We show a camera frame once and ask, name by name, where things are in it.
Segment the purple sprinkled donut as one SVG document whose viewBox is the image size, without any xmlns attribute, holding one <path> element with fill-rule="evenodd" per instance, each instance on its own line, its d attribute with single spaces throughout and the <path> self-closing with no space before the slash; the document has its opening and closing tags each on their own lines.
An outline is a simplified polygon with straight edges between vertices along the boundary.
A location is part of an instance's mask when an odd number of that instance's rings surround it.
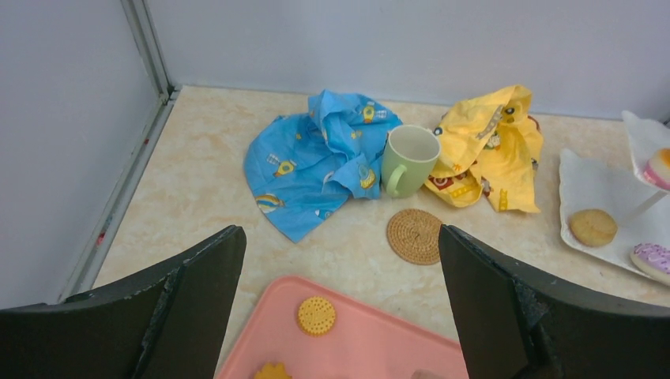
<svg viewBox="0 0 670 379">
<path fill-rule="evenodd" d="M 669 249 L 653 243 L 637 244 L 630 253 L 630 259 L 642 272 L 669 285 Z"/>
</svg>

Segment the yellow orange pastry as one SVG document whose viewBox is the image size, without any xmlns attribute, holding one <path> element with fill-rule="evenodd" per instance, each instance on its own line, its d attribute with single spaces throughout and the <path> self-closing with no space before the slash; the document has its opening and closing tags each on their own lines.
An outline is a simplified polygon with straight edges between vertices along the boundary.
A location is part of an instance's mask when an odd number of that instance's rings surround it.
<svg viewBox="0 0 670 379">
<path fill-rule="evenodd" d="M 663 190 L 669 190 L 669 148 L 657 150 L 646 162 L 643 178 Z"/>
</svg>

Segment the round yellow cracker biscuit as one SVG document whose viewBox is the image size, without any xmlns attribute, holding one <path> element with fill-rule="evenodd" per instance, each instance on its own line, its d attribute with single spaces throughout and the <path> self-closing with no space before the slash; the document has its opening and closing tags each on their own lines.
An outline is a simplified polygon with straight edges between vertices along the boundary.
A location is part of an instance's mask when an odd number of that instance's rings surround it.
<svg viewBox="0 0 670 379">
<path fill-rule="evenodd" d="M 337 320 L 337 311 L 332 302 L 322 296 L 305 299 L 297 310 L 297 322 L 300 329 L 309 336 L 323 336 L 328 333 Z"/>
</svg>

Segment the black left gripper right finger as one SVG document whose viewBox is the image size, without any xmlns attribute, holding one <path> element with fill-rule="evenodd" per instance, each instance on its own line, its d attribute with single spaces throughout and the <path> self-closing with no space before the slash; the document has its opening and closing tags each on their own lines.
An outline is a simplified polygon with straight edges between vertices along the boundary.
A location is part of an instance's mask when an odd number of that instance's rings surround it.
<svg viewBox="0 0 670 379">
<path fill-rule="evenodd" d="M 571 283 L 453 225 L 439 252 L 471 378 L 668 377 L 668 308 Z"/>
</svg>

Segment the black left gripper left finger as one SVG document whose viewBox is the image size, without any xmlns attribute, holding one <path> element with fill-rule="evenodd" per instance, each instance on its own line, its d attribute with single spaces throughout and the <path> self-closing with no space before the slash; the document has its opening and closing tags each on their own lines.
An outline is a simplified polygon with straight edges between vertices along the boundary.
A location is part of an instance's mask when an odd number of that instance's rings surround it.
<svg viewBox="0 0 670 379">
<path fill-rule="evenodd" d="M 231 225 L 63 302 L 4 309 L 2 377 L 213 377 L 246 247 Z"/>
</svg>

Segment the round tan muffin cake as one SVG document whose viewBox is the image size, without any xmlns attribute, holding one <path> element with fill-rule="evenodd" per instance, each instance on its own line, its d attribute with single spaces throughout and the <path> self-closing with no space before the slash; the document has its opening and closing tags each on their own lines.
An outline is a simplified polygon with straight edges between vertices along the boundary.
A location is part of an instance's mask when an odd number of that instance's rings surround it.
<svg viewBox="0 0 670 379">
<path fill-rule="evenodd" d="M 619 229 L 609 213 L 597 208 L 575 212 L 568 219 L 568 227 L 580 243 L 591 247 L 606 246 L 613 241 Z"/>
</svg>

